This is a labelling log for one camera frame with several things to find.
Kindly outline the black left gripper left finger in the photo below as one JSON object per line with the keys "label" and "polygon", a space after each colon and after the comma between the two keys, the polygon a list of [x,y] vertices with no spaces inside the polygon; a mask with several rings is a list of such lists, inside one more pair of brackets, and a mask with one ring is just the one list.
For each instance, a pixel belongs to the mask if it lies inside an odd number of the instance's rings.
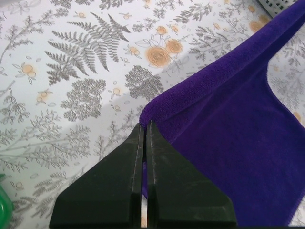
{"label": "black left gripper left finger", "polygon": [[127,139],[56,199],[50,228],[140,228],[144,131]]}

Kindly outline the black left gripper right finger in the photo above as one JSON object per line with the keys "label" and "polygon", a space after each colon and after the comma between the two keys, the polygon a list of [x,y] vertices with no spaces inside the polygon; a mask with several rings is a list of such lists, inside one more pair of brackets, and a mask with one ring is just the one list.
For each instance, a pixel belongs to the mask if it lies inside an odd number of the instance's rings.
{"label": "black left gripper right finger", "polygon": [[149,227],[236,227],[230,198],[150,122],[146,132]]}

